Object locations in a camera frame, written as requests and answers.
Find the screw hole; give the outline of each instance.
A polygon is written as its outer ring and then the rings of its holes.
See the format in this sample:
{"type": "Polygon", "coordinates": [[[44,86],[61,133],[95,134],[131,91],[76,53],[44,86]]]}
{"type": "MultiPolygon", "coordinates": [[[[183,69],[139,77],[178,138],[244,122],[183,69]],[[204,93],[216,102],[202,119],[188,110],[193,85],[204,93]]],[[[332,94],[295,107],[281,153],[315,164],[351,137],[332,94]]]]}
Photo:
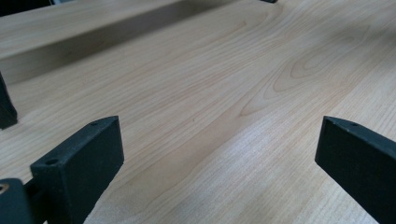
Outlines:
{"type": "Polygon", "coordinates": [[[46,164],[47,165],[54,165],[54,164],[56,164],[56,162],[58,162],[58,160],[52,159],[52,160],[46,161],[46,164]]]}
{"type": "Polygon", "coordinates": [[[6,192],[9,188],[8,184],[0,184],[0,194],[6,192]]]}

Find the black support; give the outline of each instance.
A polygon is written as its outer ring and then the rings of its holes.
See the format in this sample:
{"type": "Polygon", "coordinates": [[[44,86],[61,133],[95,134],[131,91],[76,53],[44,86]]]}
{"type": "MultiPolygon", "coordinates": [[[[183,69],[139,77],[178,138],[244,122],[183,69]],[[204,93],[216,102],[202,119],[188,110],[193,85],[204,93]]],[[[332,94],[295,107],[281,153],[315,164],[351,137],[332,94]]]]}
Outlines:
{"type": "Polygon", "coordinates": [[[0,17],[48,6],[49,0],[2,0],[0,17]]]}
{"type": "Polygon", "coordinates": [[[267,3],[276,3],[277,0],[260,0],[262,2],[267,2],[267,3]]]}
{"type": "Polygon", "coordinates": [[[6,83],[0,73],[0,129],[6,129],[17,122],[17,110],[11,103],[6,83]]]}
{"type": "Polygon", "coordinates": [[[357,123],[325,117],[317,164],[379,223],[396,223],[396,143],[357,123]]]}
{"type": "Polygon", "coordinates": [[[82,224],[123,160],[118,117],[86,125],[34,162],[25,186],[1,180],[1,223],[82,224]]]}

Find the wooden table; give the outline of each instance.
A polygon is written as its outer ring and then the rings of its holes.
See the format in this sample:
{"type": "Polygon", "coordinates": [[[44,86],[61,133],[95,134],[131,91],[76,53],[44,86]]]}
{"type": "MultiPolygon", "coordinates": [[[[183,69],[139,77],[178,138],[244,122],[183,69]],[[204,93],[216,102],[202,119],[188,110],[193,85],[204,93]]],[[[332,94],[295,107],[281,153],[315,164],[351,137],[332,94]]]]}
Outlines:
{"type": "Polygon", "coordinates": [[[395,1],[112,2],[0,19],[20,119],[0,178],[119,115],[125,163],[86,223],[375,223],[314,157],[324,115],[396,139],[395,1]]]}

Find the light wood surface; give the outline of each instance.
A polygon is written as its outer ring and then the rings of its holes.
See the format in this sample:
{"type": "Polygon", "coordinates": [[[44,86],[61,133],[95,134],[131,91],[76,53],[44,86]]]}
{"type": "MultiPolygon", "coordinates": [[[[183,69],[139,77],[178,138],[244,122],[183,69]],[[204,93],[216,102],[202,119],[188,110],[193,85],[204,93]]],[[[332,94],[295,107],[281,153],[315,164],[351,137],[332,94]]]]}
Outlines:
{"type": "Polygon", "coordinates": [[[20,118],[0,178],[119,115],[125,163],[86,223],[375,223],[314,157],[324,115],[396,139],[395,11],[179,2],[0,57],[20,118]]]}

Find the black plastic bracket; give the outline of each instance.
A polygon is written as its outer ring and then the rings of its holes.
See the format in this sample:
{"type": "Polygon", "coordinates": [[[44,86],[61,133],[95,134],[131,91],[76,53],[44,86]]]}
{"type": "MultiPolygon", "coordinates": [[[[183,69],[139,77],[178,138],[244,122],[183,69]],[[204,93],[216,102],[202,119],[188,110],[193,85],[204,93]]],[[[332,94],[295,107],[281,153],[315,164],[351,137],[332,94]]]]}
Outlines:
{"type": "Polygon", "coordinates": [[[396,143],[357,123],[325,117],[317,164],[379,223],[396,223],[396,143]]]}
{"type": "Polygon", "coordinates": [[[6,83],[0,73],[0,129],[6,129],[18,122],[17,110],[11,103],[6,83]]]}
{"type": "Polygon", "coordinates": [[[260,0],[262,2],[267,2],[267,3],[276,3],[277,0],[260,0]]]}
{"type": "Polygon", "coordinates": [[[25,186],[0,180],[1,223],[83,223],[123,161],[118,117],[86,125],[34,162],[25,186]]]}

